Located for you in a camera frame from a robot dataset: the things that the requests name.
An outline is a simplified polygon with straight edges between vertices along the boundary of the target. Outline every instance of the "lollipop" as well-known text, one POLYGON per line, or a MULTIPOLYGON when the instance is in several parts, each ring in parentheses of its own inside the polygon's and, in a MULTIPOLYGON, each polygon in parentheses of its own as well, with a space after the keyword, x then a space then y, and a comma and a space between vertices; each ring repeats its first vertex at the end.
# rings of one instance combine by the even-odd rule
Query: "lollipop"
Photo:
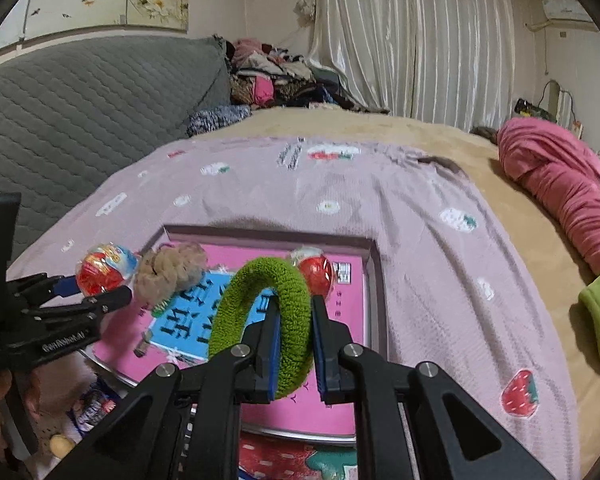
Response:
POLYGON ((290 254, 290 260, 304 276, 311 295, 326 300, 333 288, 334 272, 324 253, 315 247, 300 247, 290 254))
POLYGON ((124 285, 138 266, 138 257, 114 244, 91 249, 78 264, 75 281, 85 296, 95 296, 124 285))

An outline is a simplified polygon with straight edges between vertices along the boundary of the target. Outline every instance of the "blue book cover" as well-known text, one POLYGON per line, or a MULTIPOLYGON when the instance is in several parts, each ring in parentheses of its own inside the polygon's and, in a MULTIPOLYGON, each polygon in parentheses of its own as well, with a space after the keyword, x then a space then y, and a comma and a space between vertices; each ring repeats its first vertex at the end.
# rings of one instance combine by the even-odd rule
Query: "blue book cover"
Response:
MULTIPOLYGON (((214 316, 231 277, 232 274, 206 272, 196 286, 175 294, 166 311, 150 326, 151 343, 177 354, 206 360, 214 316)), ((272 295, 270 289, 260 293, 251 306, 247 324, 264 319, 272 295)))

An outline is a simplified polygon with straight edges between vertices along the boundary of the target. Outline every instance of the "red lollipop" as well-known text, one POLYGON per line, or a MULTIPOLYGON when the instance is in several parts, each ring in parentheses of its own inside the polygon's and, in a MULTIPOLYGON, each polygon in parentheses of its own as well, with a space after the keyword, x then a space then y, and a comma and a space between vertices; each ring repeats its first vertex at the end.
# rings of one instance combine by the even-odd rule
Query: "red lollipop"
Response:
POLYGON ((124 283, 122 274, 109 267, 105 257, 104 253, 91 253, 82 261, 75 280, 85 296, 95 296, 124 283))
POLYGON ((325 299, 333 288, 333 266, 320 249, 301 248, 291 253, 291 261, 304 276, 312 296, 325 299))

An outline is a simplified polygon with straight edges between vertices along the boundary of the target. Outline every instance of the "pile of clothes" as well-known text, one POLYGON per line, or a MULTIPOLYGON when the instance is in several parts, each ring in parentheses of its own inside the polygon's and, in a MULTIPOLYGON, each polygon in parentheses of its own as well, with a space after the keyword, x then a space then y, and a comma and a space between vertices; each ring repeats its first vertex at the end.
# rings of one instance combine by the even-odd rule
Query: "pile of clothes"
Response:
POLYGON ((290 54, 255 38, 226 42, 231 70, 231 99, 234 105, 252 108, 274 106, 343 108, 368 112, 344 97, 335 72, 317 73, 304 57, 290 54))

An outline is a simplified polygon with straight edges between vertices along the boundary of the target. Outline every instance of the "pink clothing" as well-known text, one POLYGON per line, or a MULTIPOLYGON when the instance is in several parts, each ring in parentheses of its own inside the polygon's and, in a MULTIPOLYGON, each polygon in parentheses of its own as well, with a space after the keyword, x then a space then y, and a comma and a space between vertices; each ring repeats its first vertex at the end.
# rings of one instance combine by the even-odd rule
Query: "pink clothing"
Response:
POLYGON ((235 52, 234 57, 232 58, 232 64, 238 68, 240 68, 254 52, 266 56, 262 50, 262 43, 255 38, 240 38, 240 40, 235 41, 234 47, 235 52))
POLYGON ((600 159, 556 124, 507 121, 498 132, 500 163, 560 222, 567 238, 600 275, 600 159))
POLYGON ((253 102, 264 106, 273 99, 273 83, 268 77, 256 76, 253 81, 253 102))

